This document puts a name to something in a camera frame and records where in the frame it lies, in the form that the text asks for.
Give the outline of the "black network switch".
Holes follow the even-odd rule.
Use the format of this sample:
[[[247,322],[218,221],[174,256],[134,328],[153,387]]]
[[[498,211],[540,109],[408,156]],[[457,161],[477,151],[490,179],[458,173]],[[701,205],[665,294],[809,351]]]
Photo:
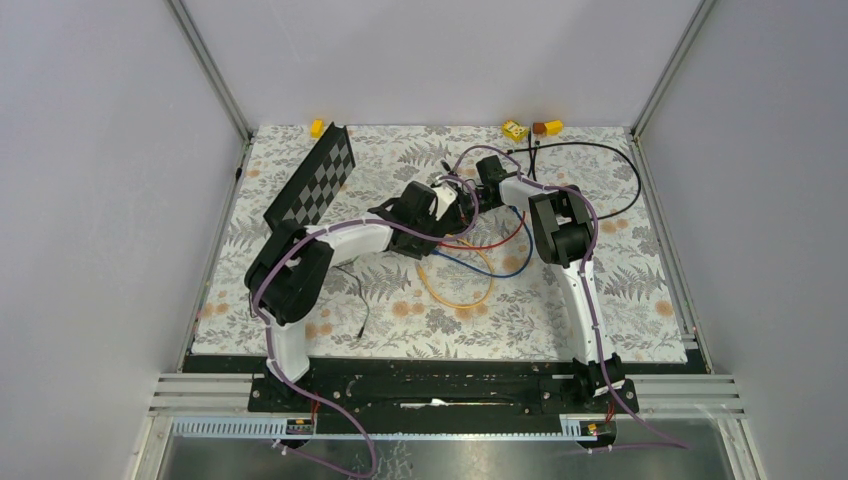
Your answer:
[[[421,260],[429,256],[438,246],[438,241],[431,241],[409,234],[401,230],[394,230],[388,249],[391,252]]]

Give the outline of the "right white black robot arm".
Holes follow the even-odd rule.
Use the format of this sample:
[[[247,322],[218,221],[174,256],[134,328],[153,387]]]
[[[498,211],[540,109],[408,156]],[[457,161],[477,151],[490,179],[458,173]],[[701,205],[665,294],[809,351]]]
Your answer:
[[[545,186],[507,171],[492,155],[476,163],[480,198],[529,214],[535,249],[559,285],[574,333],[573,396],[597,412],[619,395],[626,377],[606,332],[594,275],[597,219],[577,187]]]

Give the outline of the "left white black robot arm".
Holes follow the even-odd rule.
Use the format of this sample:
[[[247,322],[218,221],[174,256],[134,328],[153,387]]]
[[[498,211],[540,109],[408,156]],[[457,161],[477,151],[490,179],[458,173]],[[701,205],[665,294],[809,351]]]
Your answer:
[[[274,227],[245,276],[252,310],[265,325],[268,369],[277,378],[272,398],[288,411],[309,401],[304,319],[333,267],[383,252],[420,260],[441,242],[468,234],[480,212],[470,184],[443,178],[432,186],[413,181],[352,220],[324,226],[284,220]]]

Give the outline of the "black power adapter with cord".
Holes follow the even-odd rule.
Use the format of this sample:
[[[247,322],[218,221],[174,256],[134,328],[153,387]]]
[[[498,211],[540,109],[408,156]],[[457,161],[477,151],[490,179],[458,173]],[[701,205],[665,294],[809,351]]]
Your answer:
[[[312,348],[320,343],[352,343],[358,348],[365,345],[371,316],[362,279],[346,264],[331,268],[315,304],[297,324]]]

